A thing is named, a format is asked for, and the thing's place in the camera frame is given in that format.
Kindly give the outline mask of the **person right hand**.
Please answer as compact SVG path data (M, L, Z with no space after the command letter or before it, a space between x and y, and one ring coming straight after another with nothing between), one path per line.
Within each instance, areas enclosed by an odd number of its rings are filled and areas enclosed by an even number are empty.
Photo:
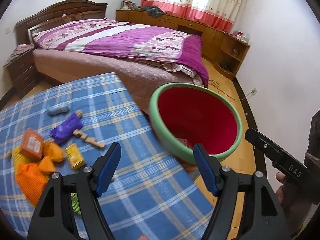
M277 200L280 204L282 204L283 200L284 200L284 183L286 182L286 176L285 174L281 173L281 172L277 172L276 173L276 179L277 181L279 181L281 183L281 187L279 187L279 189L277 189L276 191L276 197Z

